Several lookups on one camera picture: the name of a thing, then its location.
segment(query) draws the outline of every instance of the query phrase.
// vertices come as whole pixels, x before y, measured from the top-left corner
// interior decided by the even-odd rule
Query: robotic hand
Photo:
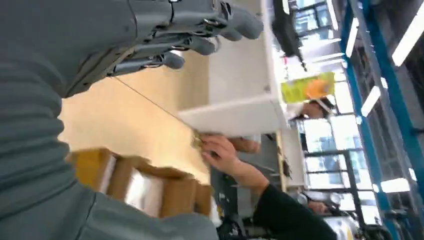
[[[80,184],[58,141],[62,98],[106,76],[180,68],[171,50],[257,38],[220,0],[13,0],[0,6],[0,236],[13,240],[215,240],[205,217],[158,220]]]
[[[209,55],[207,38],[256,39],[263,31],[248,11],[221,0],[16,0],[0,13],[2,55],[66,82],[54,84],[63,98],[106,76],[179,69],[184,59],[171,50]]]

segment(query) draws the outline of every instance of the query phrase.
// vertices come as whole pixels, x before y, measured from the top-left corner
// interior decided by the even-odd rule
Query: gray sleeve
[[[171,223],[181,220],[149,217],[82,186],[64,161],[68,145],[57,138],[64,128],[54,85],[60,76],[49,71],[57,79],[49,84],[39,72],[44,70],[0,55],[2,240],[189,240],[200,232],[207,233],[203,239],[217,239],[205,217],[190,215],[183,221],[186,229],[176,227]],[[193,226],[199,230],[193,233]]]

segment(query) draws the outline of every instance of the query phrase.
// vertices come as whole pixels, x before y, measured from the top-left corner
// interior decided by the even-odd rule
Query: fluorescent light
[[[322,46],[332,44],[332,43],[337,43],[337,42],[340,42],[340,41],[341,41],[340,38],[325,39],[325,40],[320,40],[320,41],[316,42],[315,44],[308,44],[308,45],[305,45],[305,46],[301,46],[301,47],[299,47],[299,49],[302,50],[302,51],[316,50],[318,47],[322,47]]]
[[[384,77],[381,77],[381,85],[383,85],[383,88],[388,89],[389,85],[387,85],[387,81]]]
[[[366,97],[365,102],[362,105],[362,108],[360,109],[360,112],[362,113],[362,116],[367,117],[368,114],[373,109],[374,105],[380,98],[380,88],[377,86],[373,86],[371,91],[369,92],[368,97]]]
[[[328,6],[328,11],[330,12],[332,28],[337,31],[339,29],[339,25],[337,23],[336,12],[334,11],[333,1],[327,0],[327,6]]]
[[[352,24],[350,25],[349,39],[347,40],[346,55],[348,58],[352,56],[354,51],[355,41],[358,34],[359,21],[356,17],[353,18]]]
[[[381,190],[385,193],[408,192],[410,190],[410,185],[405,178],[382,181],[380,185]]]
[[[397,45],[396,49],[391,55],[393,62],[396,66],[402,65],[402,63],[407,58],[408,54],[410,54],[412,48],[415,43],[420,38],[421,34],[424,31],[424,3],[418,9],[415,17],[413,18],[411,24]]]
[[[332,64],[341,64],[342,62],[343,62],[343,59],[339,58],[339,59],[333,59],[329,61],[314,62],[314,63],[310,63],[309,65],[322,67],[322,66],[327,66]]]
[[[380,192],[380,188],[379,188],[379,186],[377,186],[377,184],[373,184],[372,185],[372,189],[374,190],[375,193],[379,193]]]
[[[409,174],[411,175],[411,179],[415,182],[417,181],[417,176],[415,175],[415,171],[412,168],[409,168]]]
[[[361,125],[362,124],[362,117],[361,116],[356,116],[355,120],[356,120],[356,124],[357,125]]]
[[[342,52],[338,52],[338,53],[333,53],[333,54],[329,54],[329,55],[324,55],[324,56],[319,56],[319,57],[315,57],[312,58],[310,60],[307,60],[306,63],[315,63],[315,62],[321,62],[324,60],[329,60],[329,59],[334,59],[334,58],[338,58],[345,55]]]
[[[286,14],[290,14],[289,0],[282,0],[282,8]]]

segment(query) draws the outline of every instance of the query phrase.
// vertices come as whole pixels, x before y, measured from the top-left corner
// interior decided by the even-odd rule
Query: person's arm
[[[284,240],[337,239],[321,217],[271,185],[255,167],[240,161],[236,150],[224,136],[205,136],[202,140],[202,155],[207,162],[260,196],[253,215],[255,224],[270,229]]]

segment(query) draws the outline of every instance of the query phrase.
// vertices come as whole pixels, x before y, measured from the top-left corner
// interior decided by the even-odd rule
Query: cardboard box
[[[172,167],[155,167],[139,156],[117,159],[107,194],[153,217],[197,212],[209,216],[212,188]]]
[[[91,189],[106,193],[117,155],[106,148],[88,149],[70,153],[66,161],[72,163],[79,181]]]
[[[155,167],[146,158],[120,156],[106,148],[72,152],[66,160],[81,183],[152,217],[211,212],[212,188],[176,168]]]

